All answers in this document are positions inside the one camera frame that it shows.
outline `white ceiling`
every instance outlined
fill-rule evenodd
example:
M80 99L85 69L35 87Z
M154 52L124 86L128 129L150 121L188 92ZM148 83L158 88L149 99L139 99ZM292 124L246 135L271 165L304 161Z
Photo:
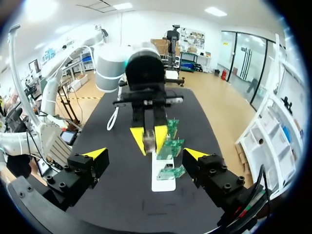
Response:
M130 2L133 8L130 10L157 10L171 11L205 18L220 25L257 27L283 35L283 28L277 21L277 17L261 0L54 0L58 2L57 12L45 21L30 23L24 11L15 19L21 23L18 31L17 57L25 59L34 53L36 45L42 42L50 42L59 34L55 30L70 25L74 28L84 22L115 14L114 8L107 4L116 5ZM226 12L225 17L215 17L204 9L215 6ZM5 66L8 57L6 39L2 41L0 48L0 70Z

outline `ceiling light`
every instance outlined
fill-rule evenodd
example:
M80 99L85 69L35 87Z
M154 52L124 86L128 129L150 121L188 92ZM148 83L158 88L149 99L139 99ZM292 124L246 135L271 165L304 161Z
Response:
M37 22L51 17L58 5L54 0L27 0L24 6L28 20L30 22Z
M62 26L55 30L56 33L65 33L70 29L70 26Z
M226 14L225 12L219 10L218 8L216 7L209 7L205 10L205 12L209 13L209 14L212 14L214 16L218 16L218 17L221 17L221 16L227 16L228 14Z
M127 3L123 3L123 4L114 5L113 8L115 8L117 10L124 10L124 9L128 9L128 8L132 8L132 4L127 2Z
M35 47L35 50L37 50L37 49L43 47L44 45L45 45L45 43L40 43L39 45L37 45L37 46Z

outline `bolt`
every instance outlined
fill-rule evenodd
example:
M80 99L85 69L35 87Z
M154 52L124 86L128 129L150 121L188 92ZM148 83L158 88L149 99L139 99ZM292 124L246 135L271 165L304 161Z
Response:
M81 174L81 170L80 169L75 169L75 174L76 175L80 175Z
M50 176L50 175L47 176L47 181L48 181L49 184L54 184L54 182L55 182L53 177Z
M61 182L58 186L59 186L59 188L62 191L66 191L67 190L67 185L64 182Z
M64 166L64 170L67 171L67 172L70 172L70 171L71 171L71 170L70 170L70 167L69 167L68 165L65 165L65 166Z
M210 176L214 176L216 174L216 170L215 169L210 169L209 170L209 174L210 174Z
M231 184L226 183L223 185L223 191L228 193L230 191L231 187L232 187Z
M228 169L228 167L225 165L223 165L221 168L222 168L222 171L224 171L224 172L226 172L226 170Z
M33 188L32 188L32 187L30 187L30 186L28 186L28 187L27 187L27 191L30 193L30 192L32 192L32 191L33 191Z
M237 178L237 183L238 183L238 184L244 184L244 183L245 183L245 177L239 176L239 177Z

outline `poster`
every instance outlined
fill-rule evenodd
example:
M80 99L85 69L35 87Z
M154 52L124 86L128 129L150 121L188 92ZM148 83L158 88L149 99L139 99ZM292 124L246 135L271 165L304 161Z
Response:
M189 29L180 29L180 46L186 51L190 46L195 47L197 50L203 50L205 47L205 33Z

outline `cardboard box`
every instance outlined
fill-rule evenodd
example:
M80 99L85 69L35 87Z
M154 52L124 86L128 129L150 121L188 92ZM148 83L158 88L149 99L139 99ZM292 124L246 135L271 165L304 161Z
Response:
M248 163L244 164L244 169L245 169L245 174L246 175L250 175L251 174Z
M197 49L196 49L195 47L190 46L190 47L187 49L187 52L188 52L188 53L194 53L194 54L196 54L196 53L197 53Z
M239 156L239 159L240 159L240 161L241 161L242 164L247 163L247 158L246 158L244 152L240 153L238 156Z
M151 39L151 43L154 44L159 52L160 55L168 55L168 47L169 47L169 40L165 39ZM180 56L180 47L179 42L176 42L175 45L175 55Z
M237 151L238 154L244 152L243 151L243 147L240 145L240 143L239 144L235 144L235 148L236 148L236 151Z

